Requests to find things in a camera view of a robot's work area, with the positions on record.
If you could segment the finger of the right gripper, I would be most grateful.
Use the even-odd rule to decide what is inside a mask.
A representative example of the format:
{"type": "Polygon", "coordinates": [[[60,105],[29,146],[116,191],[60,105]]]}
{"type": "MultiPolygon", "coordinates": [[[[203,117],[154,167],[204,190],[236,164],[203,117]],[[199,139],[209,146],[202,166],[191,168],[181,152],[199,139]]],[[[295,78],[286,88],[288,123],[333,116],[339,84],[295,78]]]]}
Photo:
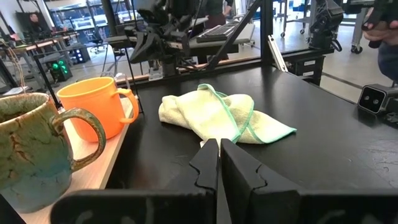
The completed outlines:
{"type": "Polygon", "coordinates": [[[145,44],[147,42],[147,33],[138,32],[136,35],[136,46],[134,47],[134,51],[129,59],[131,63],[139,63],[146,61],[148,56],[146,54],[145,44]]]}
{"type": "Polygon", "coordinates": [[[157,55],[157,35],[153,33],[147,33],[147,42],[145,44],[146,54],[148,56],[147,60],[155,59],[157,55]]]}

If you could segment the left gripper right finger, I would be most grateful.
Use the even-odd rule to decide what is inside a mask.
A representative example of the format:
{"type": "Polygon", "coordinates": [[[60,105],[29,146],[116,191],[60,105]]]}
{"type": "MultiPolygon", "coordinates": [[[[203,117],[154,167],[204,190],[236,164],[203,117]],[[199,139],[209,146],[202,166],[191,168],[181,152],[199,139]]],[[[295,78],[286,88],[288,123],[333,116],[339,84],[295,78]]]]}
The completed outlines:
{"type": "Polygon", "coordinates": [[[221,140],[223,182],[228,198],[250,198],[301,189],[228,139],[221,140]]]}

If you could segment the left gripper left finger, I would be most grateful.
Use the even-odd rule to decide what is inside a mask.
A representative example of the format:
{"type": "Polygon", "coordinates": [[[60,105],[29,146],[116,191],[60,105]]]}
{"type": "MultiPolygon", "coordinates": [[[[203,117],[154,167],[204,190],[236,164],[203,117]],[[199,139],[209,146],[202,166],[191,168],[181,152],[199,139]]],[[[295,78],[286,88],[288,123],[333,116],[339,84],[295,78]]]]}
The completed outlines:
{"type": "Polygon", "coordinates": [[[217,191],[218,153],[217,141],[215,139],[207,140],[189,164],[169,182],[169,189],[217,191]]]}

